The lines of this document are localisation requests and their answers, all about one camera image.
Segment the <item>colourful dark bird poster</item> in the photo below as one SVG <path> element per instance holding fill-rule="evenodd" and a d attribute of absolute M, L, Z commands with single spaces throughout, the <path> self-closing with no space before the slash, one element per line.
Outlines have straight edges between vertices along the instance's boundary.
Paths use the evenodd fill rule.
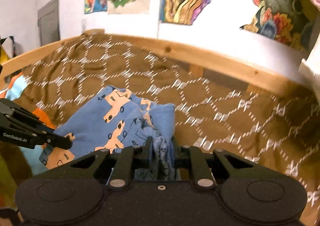
<path fill-rule="evenodd" d="M 251 23 L 243 30 L 263 35 L 299 51 L 307 50 L 308 38 L 302 38 L 316 20 L 317 9 L 309 0 L 253 0 L 258 7 Z"/>

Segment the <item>wooden bed frame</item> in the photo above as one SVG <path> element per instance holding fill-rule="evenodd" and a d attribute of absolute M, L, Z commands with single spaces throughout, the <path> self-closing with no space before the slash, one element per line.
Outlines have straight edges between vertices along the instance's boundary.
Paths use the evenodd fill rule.
<path fill-rule="evenodd" d="M 272 71 L 212 50 L 154 38 L 125 35 L 117 37 L 159 56 L 186 62 L 189 64 L 189 70 L 200 76 L 206 69 L 216 71 L 248 83 L 249 89 L 265 90 L 282 97 L 304 95 L 310 90 L 307 82 L 301 76 L 297 79 L 292 76 L 288 77 L 278 71 Z M 1 65 L 1 89 L 6 86 L 4 79 L 7 76 L 36 63 L 74 39 L 76 38 L 71 37 L 53 42 L 4 62 Z"/>

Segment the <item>blue pants with orange cars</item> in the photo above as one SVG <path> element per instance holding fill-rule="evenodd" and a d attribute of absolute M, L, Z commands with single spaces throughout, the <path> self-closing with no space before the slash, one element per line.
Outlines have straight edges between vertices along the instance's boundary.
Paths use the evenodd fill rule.
<path fill-rule="evenodd" d="M 47 145 L 39 160 L 52 169 L 93 151 L 108 149 L 118 154 L 125 147 L 143 147 L 152 140 L 150 167 L 137 169 L 138 180 L 174 180 L 172 137 L 175 106 L 140 98 L 129 89 L 111 85 L 76 111 L 54 132 L 69 138 L 69 150 Z"/>

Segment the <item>orange and blue striped sheet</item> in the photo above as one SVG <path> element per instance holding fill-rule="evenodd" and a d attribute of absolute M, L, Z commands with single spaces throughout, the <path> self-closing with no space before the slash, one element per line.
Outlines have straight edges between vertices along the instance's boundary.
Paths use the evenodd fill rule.
<path fill-rule="evenodd" d="M 36 106 L 31 106 L 32 112 L 25 110 L 21 106 L 17 105 L 13 100 L 22 99 L 21 95 L 23 90 L 28 86 L 30 80 L 20 72 L 18 75 L 15 75 L 9 85 L 1 91 L 1 100 L 4 100 L 4 104 L 10 108 L 18 110 L 17 120 L 26 123 L 31 127 L 39 127 L 40 122 L 44 123 L 51 130 L 56 128 L 55 125 L 50 121 L 48 115 Z M 22 148 L 21 150 L 24 158 L 26 159 L 29 167 L 33 174 L 38 174 L 44 172 L 46 168 L 39 161 L 39 156 L 42 153 L 42 148 L 37 146 L 35 150 Z"/>

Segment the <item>grey door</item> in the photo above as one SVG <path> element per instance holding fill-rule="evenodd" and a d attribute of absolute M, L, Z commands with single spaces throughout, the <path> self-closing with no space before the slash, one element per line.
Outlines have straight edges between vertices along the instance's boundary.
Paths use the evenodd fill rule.
<path fill-rule="evenodd" d="M 59 0 L 51 0 L 37 12 L 40 45 L 60 40 Z"/>

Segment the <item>brown PF patterned duvet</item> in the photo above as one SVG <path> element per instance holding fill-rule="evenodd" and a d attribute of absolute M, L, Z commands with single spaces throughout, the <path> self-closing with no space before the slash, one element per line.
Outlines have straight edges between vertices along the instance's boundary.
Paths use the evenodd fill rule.
<path fill-rule="evenodd" d="M 56 127 L 107 85 L 176 107 L 175 137 L 204 151 L 223 148 L 298 180 L 302 214 L 319 225 L 319 104 L 312 91 L 278 96 L 248 83 L 159 56 L 102 30 L 86 31 L 20 72 L 30 80 L 17 103 L 42 109 Z"/>

